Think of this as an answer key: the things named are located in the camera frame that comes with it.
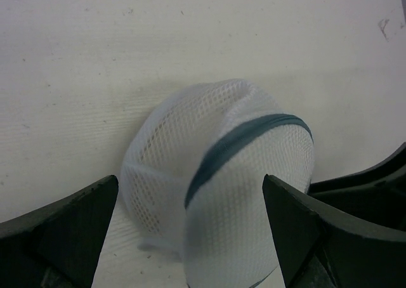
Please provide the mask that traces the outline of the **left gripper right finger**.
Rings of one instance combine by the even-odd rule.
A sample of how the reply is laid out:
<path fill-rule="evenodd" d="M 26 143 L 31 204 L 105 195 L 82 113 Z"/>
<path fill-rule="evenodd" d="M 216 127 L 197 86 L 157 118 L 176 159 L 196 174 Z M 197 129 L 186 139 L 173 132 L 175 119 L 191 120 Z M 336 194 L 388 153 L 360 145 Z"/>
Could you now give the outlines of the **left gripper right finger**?
<path fill-rule="evenodd" d="M 286 287 L 405 286 L 405 147 L 307 193 L 268 175 L 263 195 Z"/>

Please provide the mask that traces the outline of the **white mesh laundry bag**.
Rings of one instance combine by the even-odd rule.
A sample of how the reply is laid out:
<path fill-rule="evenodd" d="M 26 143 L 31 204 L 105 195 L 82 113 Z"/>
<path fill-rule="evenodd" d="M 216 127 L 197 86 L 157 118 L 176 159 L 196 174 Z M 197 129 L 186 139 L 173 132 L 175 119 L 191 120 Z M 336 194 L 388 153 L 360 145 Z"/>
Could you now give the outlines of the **white mesh laundry bag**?
<path fill-rule="evenodd" d="M 176 253 L 189 287 L 256 287 L 278 266 L 264 177 L 306 192 L 314 163 L 307 124 L 230 79 L 164 100 L 127 149 L 119 184 L 143 243 Z"/>

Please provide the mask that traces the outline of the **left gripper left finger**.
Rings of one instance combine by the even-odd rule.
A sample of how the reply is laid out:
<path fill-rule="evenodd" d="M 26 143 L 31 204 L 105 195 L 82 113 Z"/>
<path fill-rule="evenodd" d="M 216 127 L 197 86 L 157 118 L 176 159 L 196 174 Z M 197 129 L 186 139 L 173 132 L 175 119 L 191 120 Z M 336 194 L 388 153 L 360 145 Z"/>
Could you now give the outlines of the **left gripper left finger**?
<path fill-rule="evenodd" d="M 91 287 L 117 200 L 106 176 L 1 223 L 1 287 Z"/>

